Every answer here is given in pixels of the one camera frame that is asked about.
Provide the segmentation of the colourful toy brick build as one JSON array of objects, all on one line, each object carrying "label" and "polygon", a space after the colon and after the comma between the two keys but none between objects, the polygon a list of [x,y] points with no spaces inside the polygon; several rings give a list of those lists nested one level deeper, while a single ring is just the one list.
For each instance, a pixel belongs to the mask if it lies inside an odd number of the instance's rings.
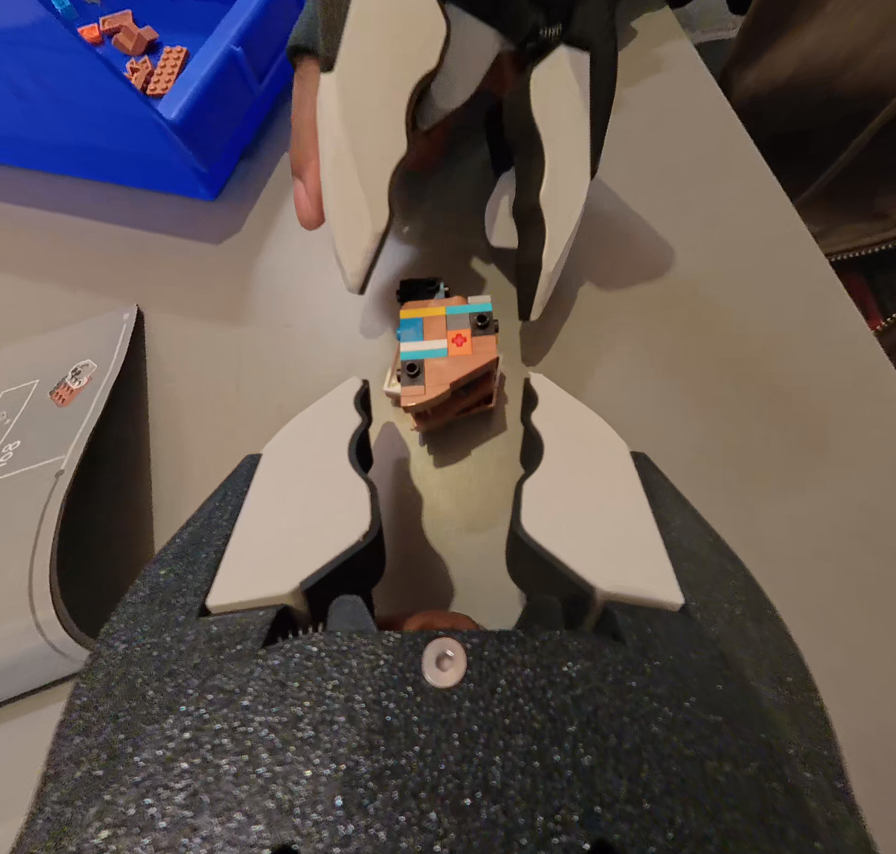
[{"label": "colourful toy brick build", "polygon": [[420,435],[493,410],[501,382],[491,295],[459,295],[442,278],[403,278],[396,352],[384,392]]}]

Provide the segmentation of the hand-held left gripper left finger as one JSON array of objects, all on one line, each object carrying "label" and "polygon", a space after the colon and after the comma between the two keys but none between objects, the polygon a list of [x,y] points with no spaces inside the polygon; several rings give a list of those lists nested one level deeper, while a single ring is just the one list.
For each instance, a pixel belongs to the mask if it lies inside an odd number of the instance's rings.
[{"label": "hand-held left gripper left finger", "polygon": [[338,597],[368,607],[385,571],[369,383],[349,378],[264,447],[206,596],[212,614],[289,606],[325,617]]}]

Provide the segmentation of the person's right hand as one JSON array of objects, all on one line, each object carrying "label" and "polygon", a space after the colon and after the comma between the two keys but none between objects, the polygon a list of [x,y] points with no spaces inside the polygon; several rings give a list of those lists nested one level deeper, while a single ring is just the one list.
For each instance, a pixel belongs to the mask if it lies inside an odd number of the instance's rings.
[{"label": "person's right hand", "polygon": [[325,221],[317,123],[319,82],[319,60],[301,55],[293,77],[288,157],[297,220],[308,231]]}]

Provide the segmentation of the pile of loose bricks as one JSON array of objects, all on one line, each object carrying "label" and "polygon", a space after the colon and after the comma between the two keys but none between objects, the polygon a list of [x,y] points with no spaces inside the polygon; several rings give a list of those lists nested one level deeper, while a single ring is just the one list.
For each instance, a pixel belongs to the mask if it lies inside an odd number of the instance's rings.
[{"label": "pile of loose bricks", "polygon": [[139,92],[162,99],[174,86],[190,58],[183,45],[161,45],[150,25],[139,25],[131,9],[118,9],[96,20],[80,23],[72,0],[49,0],[57,14],[74,25],[81,39],[94,49],[111,46],[126,57],[123,75]]}]

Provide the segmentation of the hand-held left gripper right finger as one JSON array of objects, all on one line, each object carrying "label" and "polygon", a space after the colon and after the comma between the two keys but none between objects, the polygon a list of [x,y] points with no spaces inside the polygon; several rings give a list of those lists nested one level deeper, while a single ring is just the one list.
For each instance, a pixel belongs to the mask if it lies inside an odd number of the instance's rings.
[{"label": "hand-held left gripper right finger", "polygon": [[590,629],[608,605],[686,604],[629,446],[597,412],[533,373],[521,401],[512,500],[516,629]]}]

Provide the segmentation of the person's brown jacket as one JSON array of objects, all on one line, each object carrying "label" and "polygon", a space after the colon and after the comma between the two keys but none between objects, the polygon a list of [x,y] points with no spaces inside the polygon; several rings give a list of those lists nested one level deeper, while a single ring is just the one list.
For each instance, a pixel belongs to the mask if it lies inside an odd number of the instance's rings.
[{"label": "person's brown jacket", "polygon": [[752,0],[721,85],[894,362],[895,0]]}]

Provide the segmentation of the grey instruction booklet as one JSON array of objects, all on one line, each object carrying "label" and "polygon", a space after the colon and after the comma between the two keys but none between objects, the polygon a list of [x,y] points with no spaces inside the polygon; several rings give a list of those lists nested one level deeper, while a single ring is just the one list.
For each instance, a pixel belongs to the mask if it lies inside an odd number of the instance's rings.
[{"label": "grey instruction booklet", "polygon": [[155,551],[143,319],[2,349],[1,701],[84,666]]}]

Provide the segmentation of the grey desk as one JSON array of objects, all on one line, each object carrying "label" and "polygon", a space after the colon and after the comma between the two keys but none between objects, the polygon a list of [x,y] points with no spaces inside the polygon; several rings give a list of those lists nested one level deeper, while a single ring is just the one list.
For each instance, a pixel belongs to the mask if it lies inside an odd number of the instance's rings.
[{"label": "grey desk", "polygon": [[[503,627],[521,389],[543,374],[644,452],[750,569],[819,687],[853,791],[894,852],[894,370],[663,0],[620,7],[619,89],[563,276],[519,327],[491,250],[474,113],[397,185],[364,297],[303,231],[288,106],[215,202],[2,168],[2,346],[137,304],[158,550],[248,454],[352,376],[371,428],[386,614]],[[491,293],[504,394],[421,445],[383,396],[395,288]]]}]

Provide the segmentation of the blue plastic bin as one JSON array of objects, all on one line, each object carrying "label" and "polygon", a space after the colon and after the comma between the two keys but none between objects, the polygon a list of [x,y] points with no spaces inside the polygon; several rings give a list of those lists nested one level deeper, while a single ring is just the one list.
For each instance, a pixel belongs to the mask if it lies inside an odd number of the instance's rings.
[{"label": "blue plastic bin", "polygon": [[[5,166],[215,199],[292,77],[286,56],[306,0],[1,0]],[[130,56],[79,28],[130,10],[185,47],[170,92],[126,78]]]}]

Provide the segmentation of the person's left hand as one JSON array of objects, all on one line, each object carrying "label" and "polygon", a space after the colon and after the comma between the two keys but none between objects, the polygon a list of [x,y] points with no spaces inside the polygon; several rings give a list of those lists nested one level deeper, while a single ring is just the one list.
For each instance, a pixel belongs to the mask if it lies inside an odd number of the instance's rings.
[{"label": "person's left hand", "polygon": [[406,617],[399,625],[403,632],[457,631],[475,632],[481,629],[470,616],[455,611],[420,611]]}]

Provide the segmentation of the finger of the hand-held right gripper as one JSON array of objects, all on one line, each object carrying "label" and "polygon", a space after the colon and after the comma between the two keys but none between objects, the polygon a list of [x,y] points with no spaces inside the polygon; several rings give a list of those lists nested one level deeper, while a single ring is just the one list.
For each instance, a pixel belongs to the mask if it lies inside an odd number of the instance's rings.
[{"label": "finger of the hand-held right gripper", "polygon": [[409,113],[442,62],[440,0],[320,4],[318,142],[322,199],[347,289],[364,292],[392,219],[392,179]]},{"label": "finger of the hand-held right gripper", "polygon": [[560,277],[591,181],[589,55],[561,44],[512,96],[520,319],[538,319]]}]

